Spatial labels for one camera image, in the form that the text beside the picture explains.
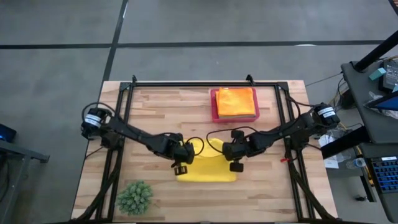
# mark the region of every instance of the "orange cloth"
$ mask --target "orange cloth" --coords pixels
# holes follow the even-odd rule
[[[216,101],[218,116],[256,114],[252,88],[220,88]]]

